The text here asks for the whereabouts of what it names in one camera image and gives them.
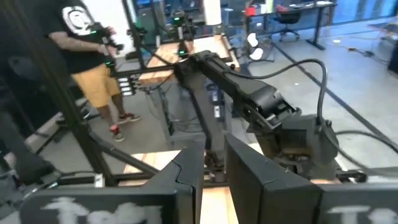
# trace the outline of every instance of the logo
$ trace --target logo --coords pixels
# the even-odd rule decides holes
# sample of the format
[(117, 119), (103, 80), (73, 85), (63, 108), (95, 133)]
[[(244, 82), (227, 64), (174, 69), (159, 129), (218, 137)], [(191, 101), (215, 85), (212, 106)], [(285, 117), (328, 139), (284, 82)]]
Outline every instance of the logo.
[(358, 216), (366, 215), (371, 224), (396, 224), (398, 214), (390, 208), (371, 208), (365, 205), (348, 205), (334, 207), (327, 211), (329, 214), (340, 214), (341, 224), (359, 224)]
[(85, 217), (87, 224), (141, 224), (162, 223), (160, 207), (140, 207), (134, 203), (118, 205), (115, 211), (90, 211), (88, 208), (75, 202), (74, 198), (59, 197), (42, 207), (42, 210), (57, 210), (59, 224), (80, 224), (81, 217)]
[(87, 10), (81, 6), (66, 7), (62, 9), (63, 20), (69, 29), (76, 35), (88, 35), (88, 28), (94, 22), (88, 16)]

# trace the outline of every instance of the tattooed arm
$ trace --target tattooed arm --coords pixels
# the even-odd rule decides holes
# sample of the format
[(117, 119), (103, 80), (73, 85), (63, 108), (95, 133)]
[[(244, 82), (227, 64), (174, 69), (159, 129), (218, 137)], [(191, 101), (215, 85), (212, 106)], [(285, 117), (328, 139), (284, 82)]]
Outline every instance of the tattooed arm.
[(103, 45), (76, 40), (68, 36), (66, 32), (53, 32), (49, 37), (63, 50), (71, 50), (76, 52), (102, 52)]

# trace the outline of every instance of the sneaker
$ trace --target sneaker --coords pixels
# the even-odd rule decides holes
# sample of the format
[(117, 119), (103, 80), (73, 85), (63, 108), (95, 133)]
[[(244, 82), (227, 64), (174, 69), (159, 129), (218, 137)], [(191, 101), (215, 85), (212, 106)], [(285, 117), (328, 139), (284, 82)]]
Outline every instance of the sneaker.
[(123, 116), (119, 117), (119, 124), (124, 124), (127, 122), (134, 122), (141, 119), (141, 116), (131, 113), (126, 113)]
[(121, 142), (124, 140), (124, 136), (120, 132), (119, 127), (111, 129), (111, 132), (112, 132), (114, 141)]

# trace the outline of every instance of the printed graphic on shirt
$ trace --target printed graphic on shirt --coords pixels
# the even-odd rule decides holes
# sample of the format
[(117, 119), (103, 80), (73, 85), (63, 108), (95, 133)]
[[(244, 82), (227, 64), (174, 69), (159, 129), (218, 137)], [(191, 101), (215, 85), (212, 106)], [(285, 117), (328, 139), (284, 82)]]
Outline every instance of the printed graphic on shirt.
[(66, 7), (62, 9), (63, 20), (69, 29), (76, 35), (88, 35), (91, 33), (88, 27), (93, 21), (88, 16), (87, 10), (81, 6)]

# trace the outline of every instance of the white wall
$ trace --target white wall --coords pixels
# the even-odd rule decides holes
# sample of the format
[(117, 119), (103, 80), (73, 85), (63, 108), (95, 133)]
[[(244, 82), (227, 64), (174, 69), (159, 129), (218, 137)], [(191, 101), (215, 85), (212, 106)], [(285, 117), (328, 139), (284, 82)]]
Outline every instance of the white wall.
[(113, 39), (117, 44), (124, 44), (124, 50), (120, 52), (118, 57), (123, 57), (127, 53), (134, 51), (132, 40), (127, 36), (129, 29), (127, 17), (124, 13), (122, 0), (83, 0), (90, 10), (96, 22), (100, 22), (103, 26), (113, 27), (117, 34)]

